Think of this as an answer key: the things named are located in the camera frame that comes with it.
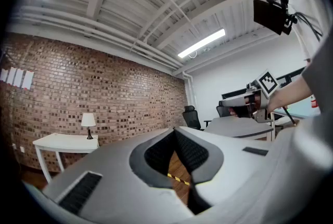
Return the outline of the person's right hand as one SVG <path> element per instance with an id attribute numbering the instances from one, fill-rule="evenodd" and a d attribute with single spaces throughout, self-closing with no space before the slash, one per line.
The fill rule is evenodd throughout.
<path id="1" fill-rule="evenodd" d="M 244 97 L 244 106 L 230 107 L 229 112 L 231 115 L 239 118 L 252 118 L 253 112 L 260 108 L 260 96 L 249 95 Z"/>

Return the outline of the white square table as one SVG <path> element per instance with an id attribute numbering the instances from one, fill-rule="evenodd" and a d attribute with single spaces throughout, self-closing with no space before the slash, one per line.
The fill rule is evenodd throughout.
<path id="1" fill-rule="evenodd" d="M 42 172 L 48 183 L 52 177 L 48 171 L 42 151 L 55 152 L 60 171 L 65 170 L 60 153 L 91 153 L 99 148 L 98 136 L 93 136 L 92 139 L 87 139 L 83 135 L 69 135 L 53 133 L 46 137 L 33 141 L 36 150 L 37 159 L 39 161 Z"/>

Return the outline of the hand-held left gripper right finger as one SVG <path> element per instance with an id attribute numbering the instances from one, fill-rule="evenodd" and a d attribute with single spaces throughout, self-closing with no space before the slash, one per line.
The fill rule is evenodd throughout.
<path id="1" fill-rule="evenodd" d="M 178 127 L 175 151 L 191 175 L 188 207 L 208 209 L 230 199 L 267 161 L 277 142 L 239 139 Z"/>

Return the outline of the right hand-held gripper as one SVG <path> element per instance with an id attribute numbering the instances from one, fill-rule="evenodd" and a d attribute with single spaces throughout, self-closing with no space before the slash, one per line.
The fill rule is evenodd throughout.
<path id="1" fill-rule="evenodd" d="M 268 117 L 267 106 L 271 95 L 278 89 L 276 78 L 268 71 L 264 71 L 254 81 L 247 84 L 247 95 L 260 96 L 260 108 L 253 112 L 252 118 L 258 123 L 267 123 L 272 120 Z M 244 96 L 234 96 L 222 100 L 222 106 L 234 108 L 244 107 L 248 104 Z"/>

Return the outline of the long ceiling light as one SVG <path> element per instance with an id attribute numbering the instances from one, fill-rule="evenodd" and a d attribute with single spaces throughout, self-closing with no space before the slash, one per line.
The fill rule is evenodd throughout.
<path id="1" fill-rule="evenodd" d="M 178 54 L 178 57 L 184 58 L 188 55 L 190 55 L 193 52 L 196 52 L 198 49 L 204 47 L 207 44 L 210 44 L 213 41 L 216 41 L 217 39 L 224 37 L 226 35 L 225 29 L 220 29 L 216 31 L 215 33 L 205 37 L 204 39 L 198 41 L 197 43 L 193 44 L 192 46 L 188 47 L 184 51 Z"/>

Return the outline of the grey desk with white legs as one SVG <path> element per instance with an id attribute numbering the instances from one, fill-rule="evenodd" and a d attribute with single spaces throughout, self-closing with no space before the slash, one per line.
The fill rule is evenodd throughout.
<path id="1" fill-rule="evenodd" d="M 271 141 L 274 129 L 265 123 L 257 123 L 251 118 L 228 116 L 214 118 L 204 131 L 234 138 Z"/>

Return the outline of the white table lamp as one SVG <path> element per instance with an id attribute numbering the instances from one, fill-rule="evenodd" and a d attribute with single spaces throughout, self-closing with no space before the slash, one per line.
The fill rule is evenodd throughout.
<path id="1" fill-rule="evenodd" d="M 88 133 L 87 139 L 88 140 L 94 139 L 91 134 L 91 127 L 96 126 L 96 121 L 95 121 L 93 113 L 83 113 L 82 114 L 81 126 L 87 128 L 87 133 Z"/>

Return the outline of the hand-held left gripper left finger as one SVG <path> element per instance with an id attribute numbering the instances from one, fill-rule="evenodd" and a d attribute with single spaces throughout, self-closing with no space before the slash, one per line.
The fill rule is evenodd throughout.
<path id="1" fill-rule="evenodd" d="M 101 174 L 101 181 L 79 212 L 81 221 L 96 224 L 174 224 L 194 214 L 172 187 L 150 187 L 134 174 L 130 155 L 141 143 L 156 143 L 173 132 L 165 128 L 99 147 L 58 174 L 43 193 L 58 203 L 86 171 Z"/>

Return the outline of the black chest device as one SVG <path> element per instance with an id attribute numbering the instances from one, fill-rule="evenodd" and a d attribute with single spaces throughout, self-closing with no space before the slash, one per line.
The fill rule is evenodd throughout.
<path id="1" fill-rule="evenodd" d="M 289 35 L 292 25 L 298 22 L 295 15 L 289 14 L 287 7 L 273 1 L 253 0 L 253 11 L 254 22 L 278 35 Z"/>

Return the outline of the yellow black floor tape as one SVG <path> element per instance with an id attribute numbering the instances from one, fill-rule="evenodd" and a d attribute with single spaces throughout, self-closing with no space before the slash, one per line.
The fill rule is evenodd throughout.
<path id="1" fill-rule="evenodd" d="M 168 173 L 167 176 L 170 177 L 170 178 L 172 178 L 172 179 L 174 179 L 174 180 L 176 180 L 176 181 L 178 181 L 178 182 L 181 182 L 181 183 L 183 183 L 183 184 L 185 184 L 187 186 L 190 186 L 189 182 L 187 182 L 187 181 L 185 181 L 185 180 L 183 180 L 181 178 L 178 178 L 178 177 L 176 177 L 174 175 L 171 175 L 170 173 Z"/>

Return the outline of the person's right forearm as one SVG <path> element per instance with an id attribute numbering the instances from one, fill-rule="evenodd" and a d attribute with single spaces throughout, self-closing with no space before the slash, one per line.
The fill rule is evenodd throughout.
<path id="1" fill-rule="evenodd" d="M 299 76 L 294 82 L 276 90 L 270 97 L 267 112 L 299 102 L 312 95 L 312 91 L 302 76 Z"/>

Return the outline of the black high-back office chair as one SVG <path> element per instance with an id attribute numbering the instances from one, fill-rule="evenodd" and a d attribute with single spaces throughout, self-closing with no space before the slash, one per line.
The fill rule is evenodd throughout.
<path id="1" fill-rule="evenodd" d="M 184 112 L 182 115 L 187 124 L 187 127 L 204 131 L 204 128 L 201 128 L 198 112 L 194 106 L 184 106 Z"/>

